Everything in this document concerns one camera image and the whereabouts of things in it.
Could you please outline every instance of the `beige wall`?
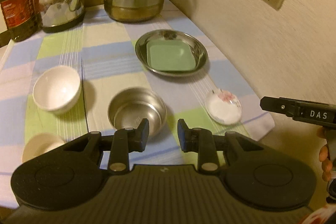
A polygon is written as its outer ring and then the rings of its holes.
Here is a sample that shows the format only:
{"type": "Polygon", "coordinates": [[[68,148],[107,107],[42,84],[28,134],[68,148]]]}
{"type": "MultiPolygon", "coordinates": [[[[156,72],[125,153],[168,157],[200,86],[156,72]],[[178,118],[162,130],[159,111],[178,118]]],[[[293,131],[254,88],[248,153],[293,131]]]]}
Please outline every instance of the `beige wall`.
{"type": "MultiPolygon", "coordinates": [[[[260,96],[336,104],[336,0],[172,0],[226,54],[260,96]]],[[[311,206],[325,202],[316,127],[273,115],[263,142],[304,160],[316,172],[311,206]]]]}

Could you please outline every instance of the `ribbed black surface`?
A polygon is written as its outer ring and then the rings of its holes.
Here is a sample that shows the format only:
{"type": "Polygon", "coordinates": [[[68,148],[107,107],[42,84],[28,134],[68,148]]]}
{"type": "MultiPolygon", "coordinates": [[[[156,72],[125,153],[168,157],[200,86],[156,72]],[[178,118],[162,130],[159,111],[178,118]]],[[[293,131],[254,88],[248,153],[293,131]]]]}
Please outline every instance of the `ribbed black surface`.
{"type": "Polygon", "coordinates": [[[5,224],[297,224],[309,213],[306,207],[282,213],[250,208],[192,165],[136,165],[127,175],[110,177],[78,207],[45,212],[22,206],[5,224]]]}

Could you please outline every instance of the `round metal tray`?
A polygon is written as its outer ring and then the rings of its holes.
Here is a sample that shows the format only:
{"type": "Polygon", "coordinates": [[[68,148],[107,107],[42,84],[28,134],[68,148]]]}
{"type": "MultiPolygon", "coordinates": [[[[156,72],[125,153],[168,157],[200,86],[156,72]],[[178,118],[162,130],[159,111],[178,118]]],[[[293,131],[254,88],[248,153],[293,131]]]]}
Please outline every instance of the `round metal tray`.
{"type": "Polygon", "coordinates": [[[141,63],[149,70],[158,73],[160,75],[172,76],[172,77],[184,77],[196,74],[208,61],[208,53],[205,47],[196,38],[175,30],[155,30],[145,33],[138,39],[135,44],[135,53],[141,63]],[[147,62],[147,43],[152,40],[178,40],[188,44],[190,50],[195,58],[196,67],[193,70],[188,71],[160,71],[155,70],[147,62]]]}

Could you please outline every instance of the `small white dish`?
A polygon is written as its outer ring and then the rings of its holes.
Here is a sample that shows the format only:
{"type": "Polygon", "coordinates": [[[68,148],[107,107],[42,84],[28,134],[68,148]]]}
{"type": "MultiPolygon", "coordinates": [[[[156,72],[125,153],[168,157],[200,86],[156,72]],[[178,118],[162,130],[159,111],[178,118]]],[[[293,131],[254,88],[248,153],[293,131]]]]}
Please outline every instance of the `small white dish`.
{"type": "Polygon", "coordinates": [[[35,104],[54,114],[69,111],[78,101],[81,79],[72,67],[58,66],[45,71],[33,88],[35,104]]]}
{"type": "Polygon", "coordinates": [[[22,163],[49,152],[66,142],[59,136],[41,133],[33,136],[25,145],[22,153],[22,163]]]}
{"type": "Polygon", "coordinates": [[[205,99],[209,116],[226,126],[238,123],[242,118],[242,105],[236,95],[227,90],[210,91],[205,99]]]}

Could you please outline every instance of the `green tray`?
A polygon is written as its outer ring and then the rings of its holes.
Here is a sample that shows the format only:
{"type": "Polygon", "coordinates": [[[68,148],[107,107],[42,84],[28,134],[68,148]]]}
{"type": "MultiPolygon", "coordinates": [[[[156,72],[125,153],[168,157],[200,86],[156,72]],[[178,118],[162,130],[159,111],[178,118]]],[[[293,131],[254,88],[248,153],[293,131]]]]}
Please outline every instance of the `green tray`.
{"type": "Polygon", "coordinates": [[[154,70],[160,71],[190,71],[196,67],[189,45],[181,40],[149,41],[147,63],[154,70]]]}

